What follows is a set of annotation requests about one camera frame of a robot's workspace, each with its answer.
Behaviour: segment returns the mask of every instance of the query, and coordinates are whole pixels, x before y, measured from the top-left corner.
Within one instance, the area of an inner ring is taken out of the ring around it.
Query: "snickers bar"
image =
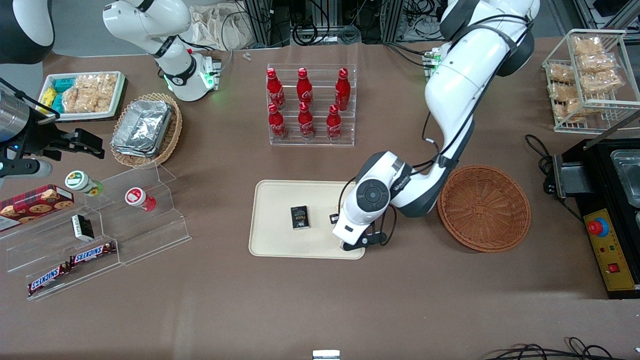
[[[78,263],[84,263],[85,261],[93,260],[99,256],[110,254],[112,252],[116,252],[115,241],[109,241],[108,243],[102,244],[98,247],[94,247],[91,250],[81,252],[78,255],[70,256],[69,263],[71,264],[71,266],[76,266]]]
[[[31,284],[27,285],[27,288],[29,289],[29,296],[32,296],[36,291],[41,290],[45,286],[49,285],[50,283],[70,271],[71,266],[67,262],[56,266],[50,272],[47,272],[43,276],[33,281]]]

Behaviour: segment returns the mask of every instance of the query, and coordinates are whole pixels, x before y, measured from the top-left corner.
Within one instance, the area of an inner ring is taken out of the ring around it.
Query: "beige tray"
[[[255,187],[249,251],[255,256],[357,260],[364,249],[344,251],[332,234],[329,215],[337,212],[339,181],[262,180]],[[347,187],[345,195],[353,186]],[[291,208],[307,206],[311,228],[293,230]]]

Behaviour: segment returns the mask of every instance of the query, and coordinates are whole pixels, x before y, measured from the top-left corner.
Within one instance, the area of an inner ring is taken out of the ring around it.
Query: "emergency stop button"
[[[595,218],[587,224],[589,234],[603,238],[609,234],[609,224],[603,218]]]

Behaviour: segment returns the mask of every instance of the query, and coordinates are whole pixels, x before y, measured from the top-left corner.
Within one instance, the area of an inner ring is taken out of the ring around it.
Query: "small white box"
[[[97,120],[97,119],[110,118],[113,115],[115,115],[116,110],[118,109],[118,105],[120,103],[120,96],[122,95],[122,90],[124,88],[125,76],[120,71],[71,72],[68,74],[47,75],[47,78],[44,80],[44,85],[40,90],[38,101],[42,102],[42,97],[44,96],[44,92],[50,86],[52,86],[54,80],[77,78],[80,75],[98,75],[98,74],[114,74],[118,76],[118,79],[116,80],[116,87],[113,90],[113,95],[111,96],[111,105],[109,105],[109,111],[102,111],[99,113],[68,113],[68,114],[62,113],[60,114],[60,119],[56,120],[56,122],[91,121],[91,120]]]

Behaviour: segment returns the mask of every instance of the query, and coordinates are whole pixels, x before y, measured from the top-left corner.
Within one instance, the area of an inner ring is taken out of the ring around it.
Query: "bottle cap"
[[[80,170],[71,171],[65,179],[65,185],[71,190],[80,190],[89,183],[89,177]]]
[[[124,195],[124,200],[131,206],[140,206],[147,199],[147,193],[141,188],[131,188]]]

